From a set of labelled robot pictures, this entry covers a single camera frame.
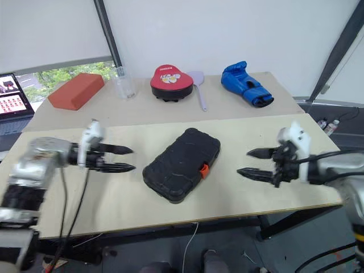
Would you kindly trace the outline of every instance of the black cable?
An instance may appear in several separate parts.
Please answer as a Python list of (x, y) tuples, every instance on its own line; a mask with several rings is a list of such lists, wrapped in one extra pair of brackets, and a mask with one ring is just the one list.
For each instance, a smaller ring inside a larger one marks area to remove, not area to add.
[(67, 185), (66, 185), (66, 179), (64, 176), (64, 169), (63, 167), (60, 168), (61, 170), (61, 179), (62, 179), (62, 185), (64, 190), (64, 205), (63, 205), (63, 212), (62, 212), (62, 222), (61, 222), (61, 230), (59, 231), (59, 244), (61, 245), (62, 242), (62, 235), (63, 235), (63, 227), (64, 227), (64, 218), (66, 215), (66, 209), (67, 209), (67, 202), (68, 202), (68, 191), (67, 191)]
[(304, 158), (304, 159), (299, 159), (299, 160), (292, 159), (292, 160), (287, 160), (287, 161), (291, 162), (291, 163), (301, 164), (301, 163), (316, 161), (316, 160), (319, 160), (319, 159), (322, 159), (322, 158), (328, 158), (330, 156), (355, 154), (355, 153), (362, 154), (362, 153), (364, 153), (364, 150), (345, 150), (345, 151), (327, 152), (327, 153), (324, 153), (324, 154), (321, 154), (321, 155), (311, 156), (309, 158)]
[(357, 113), (356, 113), (356, 115), (354, 115), (353, 117), (348, 118), (348, 119), (344, 119), (344, 120), (342, 120), (342, 119), (341, 119), (342, 117), (346, 116), (347, 114), (352, 113), (352, 111), (350, 111), (350, 112), (347, 112), (347, 113), (345, 113), (345, 114), (343, 114), (343, 115), (339, 116), (337, 119), (338, 119), (340, 122), (342, 122), (342, 121), (351, 121), (352, 119), (354, 119), (354, 118), (356, 118), (357, 116), (359, 116), (360, 108), (359, 108), (359, 107), (356, 107), (356, 108), (357, 108)]
[(81, 198), (80, 198), (80, 202), (78, 204), (78, 207), (77, 207), (77, 210), (76, 210), (76, 214), (75, 214), (75, 217), (73, 218), (73, 221), (72, 221), (72, 224), (71, 224), (71, 227), (69, 228), (69, 232), (66, 236), (66, 238), (63, 240), (61, 246), (59, 247), (59, 249), (57, 250), (56, 254), (55, 254), (55, 257), (50, 265), (50, 268), (48, 270), (48, 273), (52, 273), (53, 269), (55, 268), (55, 265), (57, 264), (59, 258), (61, 257), (61, 254), (64, 250), (64, 247), (67, 245), (67, 241), (69, 239), (69, 237), (71, 236), (71, 232), (73, 230), (73, 227), (75, 226), (75, 223), (76, 223), (76, 220), (77, 220), (77, 216), (80, 212), (80, 209), (81, 209), (81, 205), (82, 205), (82, 201), (84, 200), (84, 196), (85, 196), (85, 192), (86, 192), (86, 188), (87, 188), (87, 184), (88, 184), (88, 181), (89, 181), (89, 174), (90, 174), (90, 169), (87, 169), (87, 172), (86, 172), (86, 178), (85, 178), (85, 185), (84, 185), (84, 189), (82, 191), (82, 195), (81, 195)]
[(335, 266), (339, 266), (343, 263), (347, 263), (348, 261), (350, 260), (353, 260), (355, 259), (355, 255), (351, 255), (349, 257), (346, 257), (345, 259), (342, 259), (342, 260), (338, 260), (337, 262), (334, 262), (334, 263), (331, 263), (323, 268), (320, 268), (319, 270), (316, 271), (316, 273), (324, 273), (326, 270), (330, 269), (330, 268), (333, 268)]
[(334, 176), (331, 176), (331, 177), (325, 179), (323, 182), (324, 183), (331, 182), (331, 181), (334, 181), (334, 180), (339, 179), (339, 178), (353, 176), (353, 175), (364, 175), (364, 172), (346, 172), (346, 173), (340, 173), (338, 175), (334, 175)]
[(328, 250), (326, 252), (323, 252), (321, 254), (318, 254), (314, 257), (312, 257), (311, 259), (307, 260), (306, 262), (304, 262), (303, 264), (301, 264), (296, 270), (295, 270), (295, 273), (299, 273), (304, 267), (306, 267), (307, 265), (309, 265), (310, 263), (312, 263), (314, 260), (317, 260), (317, 259), (320, 259), (326, 255), (329, 255), (331, 253), (335, 253), (335, 252), (338, 252), (338, 251), (341, 251), (341, 250), (344, 250), (344, 249), (349, 249), (353, 246), (356, 246), (357, 243), (356, 242), (353, 242), (353, 243), (350, 243), (348, 245), (345, 245), (345, 246), (340, 246), (340, 247), (337, 247), (335, 249), (331, 249), (331, 250)]

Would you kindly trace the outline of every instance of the white spatula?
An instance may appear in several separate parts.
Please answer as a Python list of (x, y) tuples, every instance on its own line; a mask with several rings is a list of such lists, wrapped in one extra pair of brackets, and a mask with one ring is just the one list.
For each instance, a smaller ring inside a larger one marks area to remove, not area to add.
[(207, 111), (206, 102), (202, 92), (200, 90), (200, 85), (204, 82), (204, 73), (202, 71), (190, 71), (187, 74), (193, 79), (193, 84), (196, 86), (198, 95), (200, 97), (200, 104), (203, 111)]

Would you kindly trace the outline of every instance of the glass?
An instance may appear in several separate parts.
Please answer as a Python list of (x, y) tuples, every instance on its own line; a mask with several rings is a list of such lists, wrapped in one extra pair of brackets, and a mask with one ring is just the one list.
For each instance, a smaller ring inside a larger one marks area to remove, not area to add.
[(127, 100), (135, 96), (133, 81), (124, 67), (113, 68), (110, 72), (110, 81), (119, 98)]

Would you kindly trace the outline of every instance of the black metal pole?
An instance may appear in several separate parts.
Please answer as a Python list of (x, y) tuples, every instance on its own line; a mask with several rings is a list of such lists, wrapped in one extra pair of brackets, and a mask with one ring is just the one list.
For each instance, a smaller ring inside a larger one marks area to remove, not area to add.
[(317, 209), (299, 210), (299, 211), (294, 212), (291, 215), (287, 216), (286, 218), (278, 221), (277, 223), (270, 225), (268, 227), (265, 227), (258, 233), (257, 238), (260, 241), (270, 239), (271, 237), (273, 237), (277, 234), (289, 231), (293, 228), (296, 228), (308, 221), (311, 221), (319, 216), (322, 216), (322, 215), (329, 213), (340, 207), (341, 206), (328, 206), (328, 207), (317, 208)]
[(334, 48), (332, 49), (330, 56), (325, 64), (324, 70), (321, 72), (321, 76), (317, 81), (315, 89), (313, 90), (310, 98), (307, 100), (313, 102), (319, 95), (332, 73), (345, 56), (346, 52), (350, 48), (351, 44), (357, 37), (360, 29), (364, 24), (364, 0), (361, 0), (358, 6), (355, 8), (349, 21), (347, 22), (344, 30), (341, 32), (339, 39), (337, 40)]
[(104, 31), (104, 35), (109, 46), (109, 50), (111, 53), (111, 57), (113, 58), (114, 64), (116, 67), (121, 67), (121, 59), (118, 52), (118, 48), (116, 47), (115, 39), (113, 32), (111, 31), (109, 18), (107, 17), (104, 0), (94, 0), (95, 7), (97, 10), (98, 18), (100, 19), (102, 30)]

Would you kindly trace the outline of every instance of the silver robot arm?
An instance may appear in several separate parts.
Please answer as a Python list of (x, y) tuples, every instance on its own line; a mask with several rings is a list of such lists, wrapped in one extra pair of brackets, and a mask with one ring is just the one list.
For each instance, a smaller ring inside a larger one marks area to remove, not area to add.
[(247, 153), (260, 159), (273, 159), (273, 172), (256, 168), (242, 168), (237, 172), (249, 179), (269, 182), (277, 188), (282, 181), (298, 178), (302, 183), (335, 188), (357, 240), (357, 260), (364, 268), (364, 153), (338, 151), (314, 156), (309, 154), (310, 141), (309, 135), (294, 122), (290, 128), (279, 132), (279, 147), (256, 148)]
[(127, 172), (135, 168), (126, 163), (105, 163), (106, 152), (123, 155), (133, 151), (100, 143), (103, 136), (98, 121), (93, 120), (80, 144), (49, 137), (29, 143), (11, 171), (0, 204), (0, 272), (17, 272), (32, 266), (39, 233), (30, 227), (38, 223), (43, 197), (57, 168), (69, 164), (99, 172)]

